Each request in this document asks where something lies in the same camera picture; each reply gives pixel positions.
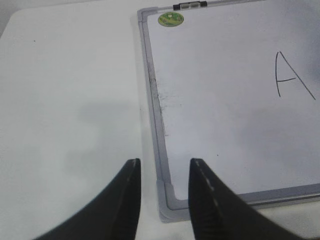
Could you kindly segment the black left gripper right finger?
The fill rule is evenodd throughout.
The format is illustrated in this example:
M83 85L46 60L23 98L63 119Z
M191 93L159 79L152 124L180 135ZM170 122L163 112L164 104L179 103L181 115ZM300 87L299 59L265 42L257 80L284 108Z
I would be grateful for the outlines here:
M203 159L189 165L188 207L197 240L299 240L233 193Z

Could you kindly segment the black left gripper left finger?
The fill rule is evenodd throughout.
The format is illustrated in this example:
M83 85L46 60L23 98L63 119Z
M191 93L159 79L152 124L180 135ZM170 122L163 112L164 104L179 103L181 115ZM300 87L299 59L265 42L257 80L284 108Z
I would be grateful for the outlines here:
M133 240L140 210L141 161L135 158L84 208L38 239Z

